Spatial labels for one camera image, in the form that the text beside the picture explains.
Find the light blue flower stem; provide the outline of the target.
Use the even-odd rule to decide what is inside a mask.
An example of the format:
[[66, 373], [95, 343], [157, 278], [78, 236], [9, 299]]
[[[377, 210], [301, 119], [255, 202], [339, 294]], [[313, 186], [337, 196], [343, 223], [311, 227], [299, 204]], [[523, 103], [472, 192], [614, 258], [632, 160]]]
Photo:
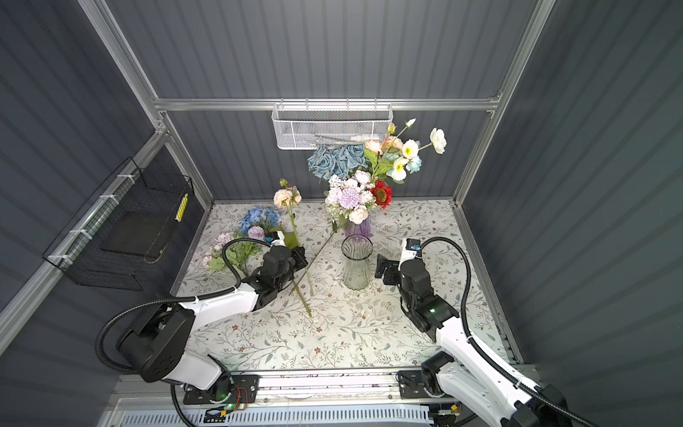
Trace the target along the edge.
[[422, 164], [423, 162], [419, 156], [413, 158], [400, 156], [393, 162], [392, 172], [395, 174], [414, 174], [421, 170]]

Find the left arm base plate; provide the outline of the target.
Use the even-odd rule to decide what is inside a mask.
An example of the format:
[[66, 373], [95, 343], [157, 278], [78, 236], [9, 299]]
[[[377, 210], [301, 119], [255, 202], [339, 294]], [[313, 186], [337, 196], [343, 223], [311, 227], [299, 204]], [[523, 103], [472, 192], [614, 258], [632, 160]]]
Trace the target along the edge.
[[191, 405], [226, 405], [235, 408], [255, 402], [259, 391], [261, 377], [259, 375], [222, 376], [215, 385], [206, 391], [193, 386], [186, 386], [182, 403]]

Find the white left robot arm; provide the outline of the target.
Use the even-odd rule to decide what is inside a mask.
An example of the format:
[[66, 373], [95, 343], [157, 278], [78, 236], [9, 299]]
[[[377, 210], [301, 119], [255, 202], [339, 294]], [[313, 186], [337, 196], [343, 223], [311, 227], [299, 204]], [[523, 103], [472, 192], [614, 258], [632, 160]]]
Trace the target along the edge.
[[117, 341], [117, 350], [147, 383], [186, 384], [211, 400], [225, 400], [236, 388], [231, 372], [218, 359], [189, 350], [190, 335], [265, 308], [307, 265], [303, 247], [273, 246], [263, 255], [263, 265], [230, 290], [188, 302], [155, 302], [141, 309]]

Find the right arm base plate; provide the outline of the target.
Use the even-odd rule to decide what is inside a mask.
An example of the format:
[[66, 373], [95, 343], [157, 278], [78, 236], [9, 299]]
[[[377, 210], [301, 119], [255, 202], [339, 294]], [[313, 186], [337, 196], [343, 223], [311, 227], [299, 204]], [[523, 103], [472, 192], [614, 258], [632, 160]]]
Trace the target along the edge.
[[439, 377], [451, 373], [452, 371], [448, 369], [441, 369], [434, 377], [433, 384], [430, 386], [425, 384], [426, 377], [423, 376], [423, 372], [419, 369], [402, 369], [394, 375], [394, 378], [398, 384], [398, 393], [402, 400], [461, 401], [460, 398], [454, 397], [445, 391], [437, 392]]

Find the blue purple glass vase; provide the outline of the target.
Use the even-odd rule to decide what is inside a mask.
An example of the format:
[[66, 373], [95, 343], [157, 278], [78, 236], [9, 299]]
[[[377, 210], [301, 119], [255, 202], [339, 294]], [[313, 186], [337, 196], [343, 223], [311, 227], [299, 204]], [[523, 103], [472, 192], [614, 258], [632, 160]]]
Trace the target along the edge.
[[351, 220], [348, 220], [344, 226], [344, 236], [346, 238], [351, 236], [363, 236], [365, 238], [372, 238], [372, 225], [370, 218], [367, 218], [359, 224], [355, 224]]

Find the clear ribbed glass vase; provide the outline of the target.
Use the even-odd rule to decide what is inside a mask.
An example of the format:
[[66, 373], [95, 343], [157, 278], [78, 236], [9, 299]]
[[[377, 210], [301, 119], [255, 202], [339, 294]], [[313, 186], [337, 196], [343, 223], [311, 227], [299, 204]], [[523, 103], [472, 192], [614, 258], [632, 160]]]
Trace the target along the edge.
[[354, 291], [366, 288], [373, 277], [370, 265], [374, 251], [372, 241], [363, 235], [348, 236], [343, 241], [341, 249], [345, 259], [343, 284]]

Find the peach pink rose stem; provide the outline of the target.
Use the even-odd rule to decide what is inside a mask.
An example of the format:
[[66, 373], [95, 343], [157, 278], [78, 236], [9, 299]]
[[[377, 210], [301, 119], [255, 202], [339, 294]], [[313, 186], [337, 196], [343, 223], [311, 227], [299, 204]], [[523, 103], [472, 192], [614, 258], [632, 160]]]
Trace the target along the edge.
[[387, 135], [383, 140], [370, 139], [365, 141], [364, 147], [366, 151], [375, 153], [377, 157], [386, 154], [390, 149], [397, 149], [402, 151], [403, 142], [398, 137], [396, 126], [390, 123], [387, 128]]

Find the white small flower stem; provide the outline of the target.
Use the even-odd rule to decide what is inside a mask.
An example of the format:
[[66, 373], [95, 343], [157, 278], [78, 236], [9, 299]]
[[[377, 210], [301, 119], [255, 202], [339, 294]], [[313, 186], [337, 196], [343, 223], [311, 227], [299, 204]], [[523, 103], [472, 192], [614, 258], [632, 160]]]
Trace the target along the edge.
[[[409, 119], [409, 121], [407, 121], [404, 124], [404, 127], [400, 131], [397, 130], [398, 137], [401, 139], [403, 133], [410, 129], [414, 123], [414, 118]], [[399, 158], [400, 156], [404, 156], [406, 158], [420, 156], [421, 153], [423, 151], [426, 151], [427, 149], [433, 149], [438, 155], [443, 155], [446, 151], [446, 146], [448, 145], [448, 140], [446, 139], [444, 130], [437, 127], [433, 128], [430, 131], [429, 141], [425, 145], [413, 139], [405, 141], [402, 140], [402, 142], [402, 151], [398, 151], [397, 149], [390, 149], [386, 154], [383, 154], [380, 157], [380, 164], [386, 169], [385, 172], [381, 172], [381, 175], [386, 175], [389, 179], [391, 179], [391, 181], [394, 181], [395, 183], [403, 183], [403, 181], [405, 181], [405, 179], [409, 175], [405, 173], [395, 174], [392, 172], [393, 162], [397, 158]]]

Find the red sunflower stem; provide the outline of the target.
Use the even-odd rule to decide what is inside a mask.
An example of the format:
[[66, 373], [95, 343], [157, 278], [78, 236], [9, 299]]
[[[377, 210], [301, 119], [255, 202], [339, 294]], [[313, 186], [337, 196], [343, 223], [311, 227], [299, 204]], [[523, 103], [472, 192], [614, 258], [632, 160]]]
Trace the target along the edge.
[[384, 181], [377, 180], [370, 191], [375, 197], [375, 204], [380, 208], [386, 209], [391, 204], [393, 191]]

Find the lilac white mixed bouquet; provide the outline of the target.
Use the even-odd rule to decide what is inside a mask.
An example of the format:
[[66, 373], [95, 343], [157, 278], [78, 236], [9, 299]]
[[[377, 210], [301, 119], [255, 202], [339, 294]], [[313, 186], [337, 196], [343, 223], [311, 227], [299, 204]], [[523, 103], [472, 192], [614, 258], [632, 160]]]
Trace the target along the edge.
[[344, 232], [348, 220], [359, 224], [369, 218], [376, 207], [375, 197], [370, 191], [374, 187], [371, 178], [369, 172], [357, 170], [350, 178], [334, 175], [329, 179], [325, 208], [331, 218], [333, 232]]

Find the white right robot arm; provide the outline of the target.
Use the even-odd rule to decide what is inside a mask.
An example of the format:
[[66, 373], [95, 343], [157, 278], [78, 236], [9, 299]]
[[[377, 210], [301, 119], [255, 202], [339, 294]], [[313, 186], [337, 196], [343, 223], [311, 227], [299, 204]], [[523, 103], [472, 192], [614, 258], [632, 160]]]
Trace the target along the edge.
[[465, 332], [464, 317], [437, 295], [422, 259], [392, 261], [377, 256], [375, 277], [400, 294], [400, 308], [440, 352], [422, 363], [425, 391], [460, 400], [489, 426], [570, 426], [572, 421], [530, 396], [524, 385], [555, 405], [567, 408], [553, 386], [540, 387]]

